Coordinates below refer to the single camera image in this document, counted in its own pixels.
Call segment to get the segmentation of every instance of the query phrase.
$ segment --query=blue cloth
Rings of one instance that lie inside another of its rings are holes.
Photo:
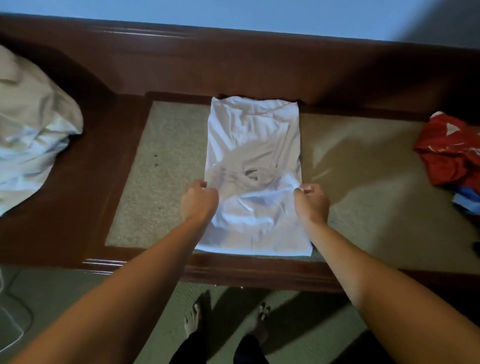
[[[472,188],[456,186],[453,203],[470,211],[472,215],[480,215],[480,195]]]

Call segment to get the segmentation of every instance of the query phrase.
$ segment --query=person's left arm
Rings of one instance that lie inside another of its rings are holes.
[[[218,191],[196,180],[181,200],[183,223],[82,297],[11,364],[132,363],[217,207]]]

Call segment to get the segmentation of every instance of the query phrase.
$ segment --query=cord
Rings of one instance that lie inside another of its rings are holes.
[[[30,308],[24,304],[20,299],[18,299],[17,297],[15,297],[14,295],[10,294],[9,293],[9,288],[10,286],[12,285],[13,281],[17,278],[18,276],[18,273],[13,277],[9,287],[6,288],[6,291],[5,291],[5,296],[8,296],[12,299],[14,299],[16,302],[18,302],[21,306],[23,306],[27,312],[29,313],[30,315],[30,318],[32,319],[31,322],[30,322],[30,325],[27,327],[26,330],[24,330],[16,321],[15,319],[13,318],[13,316],[10,314],[10,312],[8,312],[8,310],[5,308],[5,307],[0,307],[0,310],[2,310],[5,315],[8,317],[8,319],[10,320],[10,322],[12,323],[12,325],[20,332],[20,336],[12,343],[10,343],[9,345],[5,346],[4,348],[1,348],[0,349],[0,352],[3,352],[5,350],[7,350],[9,347],[13,346],[14,344],[16,344],[24,335],[25,333],[30,329],[30,327],[32,326],[32,321],[33,321],[33,313],[32,311],[30,310]],[[2,271],[1,271],[1,268],[0,268],[0,294],[3,292],[3,289],[5,288],[5,281],[3,279],[3,274],[2,274]]]

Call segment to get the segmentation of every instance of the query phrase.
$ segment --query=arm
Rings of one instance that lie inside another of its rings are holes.
[[[295,209],[369,329],[397,363],[480,363],[480,329],[415,280],[327,225],[317,184],[295,190]]]
[[[69,308],[12,364],[133,363],[163,312],[218,206],[195,181],[182,197],[183,223]]]

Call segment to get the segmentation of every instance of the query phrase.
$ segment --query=hole in shirt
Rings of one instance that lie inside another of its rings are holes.
[[[258,181],[257,172],[258,172],[258,170],[248,170],[248,171],[245,172],[245,176],[247,176],[251,180]]]

